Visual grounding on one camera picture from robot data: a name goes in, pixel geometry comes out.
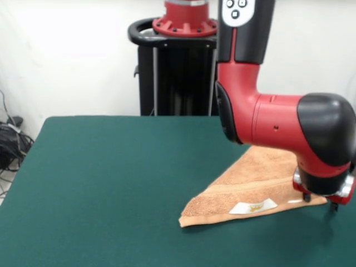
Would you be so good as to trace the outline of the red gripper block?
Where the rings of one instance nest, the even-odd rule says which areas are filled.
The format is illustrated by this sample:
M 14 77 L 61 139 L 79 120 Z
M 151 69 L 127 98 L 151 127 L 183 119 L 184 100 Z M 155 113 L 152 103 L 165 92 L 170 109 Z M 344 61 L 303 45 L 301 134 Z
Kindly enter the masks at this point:
M 293 175 L 293 188 L 297 191 L 302 192 L 303 194 L 303 201 L 304 202 L 311 202 L 311 195 L 312 193 L 304 188 L 301 183 L 300 174 Z M 351 174 L 348 174 L 345 178 L 345 181 L 342 183 L 338 191 L 332 195 L 320 195 L 328 200 L 331 201 L 330 203 L 330 210 L 332 212 L 338 211 L 338 205 L 346 205 L 350 202 L 352 195 L 355 189 L 355 177 Z

